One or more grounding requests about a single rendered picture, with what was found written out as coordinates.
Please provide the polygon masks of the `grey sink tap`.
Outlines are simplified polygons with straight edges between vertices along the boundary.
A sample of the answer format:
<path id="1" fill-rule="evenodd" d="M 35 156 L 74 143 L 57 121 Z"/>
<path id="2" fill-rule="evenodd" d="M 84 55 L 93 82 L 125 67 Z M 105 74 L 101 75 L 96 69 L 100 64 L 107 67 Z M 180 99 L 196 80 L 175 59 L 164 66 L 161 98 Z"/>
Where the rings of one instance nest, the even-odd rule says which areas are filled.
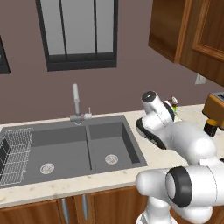
<path id="1" fill-rule="evenodd" d="M 86 114 L 82 114 L 80 111 L 80 97 L 78 85 L 76 83 L 73 84 L 73 101 L 75 106 L 75 114 L 70 116 L 71 122 L 74 122 L 77 125 L 81 125 L 84 120 L 92 118 L 91 108 L 88 109 Z"/>

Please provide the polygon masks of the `grey double sink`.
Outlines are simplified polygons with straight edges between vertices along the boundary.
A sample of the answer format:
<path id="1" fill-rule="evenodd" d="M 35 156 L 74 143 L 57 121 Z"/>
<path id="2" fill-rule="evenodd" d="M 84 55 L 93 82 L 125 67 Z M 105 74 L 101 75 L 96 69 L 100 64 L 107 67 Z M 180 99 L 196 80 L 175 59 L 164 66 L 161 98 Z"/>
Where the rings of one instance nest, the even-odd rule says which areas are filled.
<path id="1" fill-rule="evenodd" d="M 0 189 L 147 165 L 123 115 L 4 127 L 0 143 L 6 130 L 25 128 L 33 132 L 24 179 Z"/>

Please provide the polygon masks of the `wooden base cabinet door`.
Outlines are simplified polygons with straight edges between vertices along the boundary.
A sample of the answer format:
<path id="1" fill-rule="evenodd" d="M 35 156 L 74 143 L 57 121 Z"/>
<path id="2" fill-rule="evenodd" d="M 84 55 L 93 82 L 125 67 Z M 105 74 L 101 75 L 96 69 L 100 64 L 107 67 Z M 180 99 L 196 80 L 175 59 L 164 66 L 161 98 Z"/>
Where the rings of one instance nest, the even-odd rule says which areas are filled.
<path id="1" fill-rule="evenodd" d="M 87 193 L 86 198 L 87 219 L 82 210 L 82 196 L 73 197 L 79 224 L 136 224 L 147 205 L 147 197 L 142 196 L 134 185 Z"/>
<path id="2" fill-rule="evenodd" d="M 67 224 L 60 199 L 0 209 L 0 224 Z"/>

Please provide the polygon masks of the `black orange mug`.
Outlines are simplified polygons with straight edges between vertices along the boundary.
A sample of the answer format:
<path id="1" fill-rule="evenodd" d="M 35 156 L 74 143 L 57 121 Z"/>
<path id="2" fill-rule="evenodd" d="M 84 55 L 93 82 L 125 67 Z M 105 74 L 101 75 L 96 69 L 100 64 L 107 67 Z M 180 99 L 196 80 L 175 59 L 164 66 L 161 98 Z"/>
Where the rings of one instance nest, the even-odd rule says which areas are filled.
<path id="1" fill-rule="evenodd" d="M 205 126 L 204 126 L 204 131 L 210 136 L 214 137 L 215 133 L 218 129 L 218 123 L 214 119 L 207 119 Z"/>

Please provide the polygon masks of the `open wooden cabinet door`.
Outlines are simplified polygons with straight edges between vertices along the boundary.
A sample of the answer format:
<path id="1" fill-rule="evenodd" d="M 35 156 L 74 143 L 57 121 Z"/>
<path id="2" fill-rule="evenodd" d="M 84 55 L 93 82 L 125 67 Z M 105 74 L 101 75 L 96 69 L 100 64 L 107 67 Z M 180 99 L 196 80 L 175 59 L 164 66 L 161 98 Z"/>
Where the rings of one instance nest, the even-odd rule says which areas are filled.
<path id="1" fill-rule="evenodd" d="M 192 0 L 180 64 L 224 87 L 224 0 Z"/>

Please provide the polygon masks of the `small bottle with green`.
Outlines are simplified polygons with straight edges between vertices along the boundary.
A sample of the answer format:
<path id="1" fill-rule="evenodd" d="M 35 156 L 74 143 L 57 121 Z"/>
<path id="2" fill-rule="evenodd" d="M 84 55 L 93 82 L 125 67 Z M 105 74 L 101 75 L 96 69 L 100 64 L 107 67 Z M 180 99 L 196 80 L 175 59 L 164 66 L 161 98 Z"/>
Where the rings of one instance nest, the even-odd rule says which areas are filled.
<path id="1" fill-rule="evenodd" d="M 177 107 L 178 107 L 178 104 L 179 104 L 177 98 L 172 95 L 171 99 L 170 99 L 170 102 L 171 102 L 171 107 L 172 107 L 172 110 L 173 110 L 175 116 L 179 116 L 178 112 L 177 112 Z"/>

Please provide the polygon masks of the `black framed window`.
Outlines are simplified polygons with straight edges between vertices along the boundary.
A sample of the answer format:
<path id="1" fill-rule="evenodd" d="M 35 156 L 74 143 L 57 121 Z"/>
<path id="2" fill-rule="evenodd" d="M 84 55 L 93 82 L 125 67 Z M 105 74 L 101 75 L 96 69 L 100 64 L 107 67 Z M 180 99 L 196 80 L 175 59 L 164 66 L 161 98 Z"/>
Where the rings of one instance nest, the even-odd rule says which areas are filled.
<path id="1" fill-rule="evenodd" d="M 9 74 L 10 72 L 11 70 L 4 50 L 3 41 L 0 37 L 0 74 Z"/>
<path id="2" fill-rule="evenodd" d="M 118 0 L 35 0 L 47 70 L 113 68 Z"/>

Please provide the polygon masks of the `white wall socket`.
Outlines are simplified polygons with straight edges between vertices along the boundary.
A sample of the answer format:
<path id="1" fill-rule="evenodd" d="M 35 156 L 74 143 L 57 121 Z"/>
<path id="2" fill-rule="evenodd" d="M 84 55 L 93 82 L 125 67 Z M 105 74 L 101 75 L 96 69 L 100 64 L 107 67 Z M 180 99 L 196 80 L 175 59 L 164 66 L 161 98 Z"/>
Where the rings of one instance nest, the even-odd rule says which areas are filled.
<path id="1" fill-rule="evenodd" d="M 207 78 L 200 75 L 200 74 L 197 74 L 197 77 L 196 77 L 196 81 L 195 81 L 195 84 L 196 85 L 200 85 L 200 84 L 205 84 L 207 81 Z"/>

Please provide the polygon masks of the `wooden wall cabinet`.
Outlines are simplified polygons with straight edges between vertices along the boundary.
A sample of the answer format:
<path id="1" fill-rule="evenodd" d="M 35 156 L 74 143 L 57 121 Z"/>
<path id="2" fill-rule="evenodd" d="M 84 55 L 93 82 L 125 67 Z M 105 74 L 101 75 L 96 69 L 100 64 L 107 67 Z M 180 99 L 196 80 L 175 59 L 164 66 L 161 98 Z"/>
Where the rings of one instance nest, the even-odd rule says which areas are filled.
<path id="1" fill-rule="evenodd" d="M 153 0 L 149 47 L 179 63 L 193 0 Z"/>

